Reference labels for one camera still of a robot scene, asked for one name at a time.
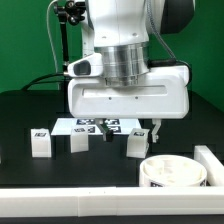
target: black table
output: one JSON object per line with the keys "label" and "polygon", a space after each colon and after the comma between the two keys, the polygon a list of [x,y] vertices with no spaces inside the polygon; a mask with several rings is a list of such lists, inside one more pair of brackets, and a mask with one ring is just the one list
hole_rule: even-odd
{"label": "black table", "polygon": [[[194,92],[182,120],[164,120],[160,140],[147,156],[176,154],[193,158],[195,145],[207,145],[224,160],[224,113]],[[52,130],[57,118],[71,117],[61,91],[8,91],[0,94],[0,188],[138,186],[142,159],[126,157],[127,136],[112,143],[90,136],[89,151],[71,154],[69,137],[52,138],[54,156],[34,159],[30,129]],[[152,128],[151,120],[142,120]],[[85,218],[0,219],[1,223],[214,223],[224,216],[131,216]]]}

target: white cube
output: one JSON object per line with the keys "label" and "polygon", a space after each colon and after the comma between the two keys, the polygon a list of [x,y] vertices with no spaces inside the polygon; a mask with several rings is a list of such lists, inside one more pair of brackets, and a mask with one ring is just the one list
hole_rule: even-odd
{"label": "white cube", "polygon": [[48,129],[31,129],[32,157],[51,157],[51,138]]}
{"label": "white cube", "polygon": [[83,152],[89,150],[88,125],[77,125],[72,128],[71,153]]}
{"label": "white cube", "polygon": [[128,136],[127,157],[145,158],[149,148],[149,129],[133,128]]}

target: green wall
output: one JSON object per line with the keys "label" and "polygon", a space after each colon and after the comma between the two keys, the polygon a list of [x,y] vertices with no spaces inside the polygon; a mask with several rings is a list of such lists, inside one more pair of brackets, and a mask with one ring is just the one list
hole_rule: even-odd
{"label": "green wall", "polygon": [[[20,89],[39,76],[53,73],[54,62],[46,30],[50,0],[1,0],[0,92]],[[224,111],[224,2],[196,0],[194,19],[179,34],[164,39],[178,59],[193,67],[191,89]],[[57,18],[51,13],[51,29],[61,65]],[[72,59],[81,56],[80,27],[69,27]],[[154,37],[151,58],[167,57]],[[52,89],[56,85],[41,88]]]}

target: black cable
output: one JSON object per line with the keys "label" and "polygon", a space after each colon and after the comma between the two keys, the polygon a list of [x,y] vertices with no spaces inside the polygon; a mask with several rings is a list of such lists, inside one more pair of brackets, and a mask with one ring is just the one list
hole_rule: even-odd
{"label": "black cable", "polygon": [[58,81],[45,81],[45,82],[33,82],[33,83],[30,83],[26,86],[24,86],[21,90],[23,91],[27,91],[31,86],[33,85],[39,85],[39,84],[49,84],[49,83],[62,83],[64,82],[64,80],[58,80]]}
{"label": "black cable", "polygon": [[187,62],[176,60],[175,58],[148,60],[148,68],[168,67],[168,66],[175,66],[175,65],[185,65],[188,68],[188,71],[189,71],[188,84],[189,84],[192,81],[192,68]]}
{"label": "black cable", "polygon": [[23,87],[21,88],[21,90],[26,91],[26,90],[29,89],[30,86],[32,86],[33,84],[37,83],[38,81],[41,81],[41,80],[43,80],[43,79],[52,78],[52,77],[58,77],[58,76],[62,76],[62,77],[64,77],[64,76],[63,76],[63,73],[56,73],[56,74],[54,73],[54,74],[48,74],[48,75],[44,75],[44,76],[38,77],[38,78],[32,80],[32,81],[31,81],[30,83],[28,83],[27,85],[23,86]]}
{"label": "black cable", "polygon": [[148,13],[149,22],[150,22],[150,25],[151,25],[152,32],[155,35],[156,39],[159,41],[159,43],[165,49],[165,51],[169,54],[169,56],[172,59],[176,59],[175,54],[170,49],[170,47],[167,45],[167,43],[163,40],[163,38],[161,37],[160,33],[158,32],[158,30],[156,28],[155,21],[154,21],[154,18],[153,18],[153,13],[152,13],[152,3],[151,3],[151,0],[147,1],[147,13]]}

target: cable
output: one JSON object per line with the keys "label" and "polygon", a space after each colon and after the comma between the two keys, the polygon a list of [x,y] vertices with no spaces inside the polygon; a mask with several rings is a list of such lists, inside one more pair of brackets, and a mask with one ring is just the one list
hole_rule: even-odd
{"label": "cable", "polygon": [[57,57],[56,57],[56,53],[55,53],[55,48],[54,48],[54,44],[53,44],[53,40],[52,40],[52,34],[51,34],[51,29],[50,29],[50,9],[51,6],[55,3],[58,2],[58,0],[53,0],[47,8],[47,15],[46,15],[46,22],[47,22],[47,33],[48,33],[48,37],[50,40],[50,45],[51,45],[51,50],[52,50],[52,54],[53,54],[53,58],[54,58],[54,64],[55,64],[55,71],[56,73],[58,73],[58,61],[57,61]]}
{"label": "cable", "polygon": [[22,87],[21,90],[26,91],[26,90],[29,89],[30,86],[34,85],[35,83],[38,83],[38,81],[40,81],[40,80],[47,79],[47,78],[52,78],[52,77],[57,77],[57,76],[63,77],[63,74],[62,73],[57,73],[57,74],[49,74],[49,75],[44,75],[44,76],[38,77],[38,78],[32,80],[31,82],[29,82],[24,87]]}
{"label": "cable", "polygon": [[192,78],[193,78],[193,72],[192,72],[191,66],[187,62],[180,61],[180,60],[177,60],[177,63],[176,64],[177,65],[185,65],[185,66],[187,66],[188,71],[189,71],[189,81],[188,81],[188,83],[190,83],[192,81]]}
{"label": "cable", "polygon": [[21,90],[23,91],[27,91],[31,86],[33,85],[39,85],[39,84],[49,84],[49,83],[62,83],[64,82],[64,80],[58,80],[58,81],[45,81],[45,82],[34,82],[34,83],[30,83],[26,86],[24,86]]}
{"label": "cable", "polygon": [[153,19],[153,15],[152,15],[151,0],[147,1],[147,13],[148,13],[148,17],[149,17],[149,21],[150,21],[150,25],[151,25],[153,34],[155,35],[155,37],[157,38],[159,43],[163,46],[163,48],[167,51],[167,53],[170,55],[170,57],[173,58],[173,59],[176,59],[175,54],[170,49],[170,47],[166,44],[166,42],[163,40],[163,38],[161,37],[160,33],[156,29],[156,26],[155,26],[155,23],[154,23],[154,19]]}

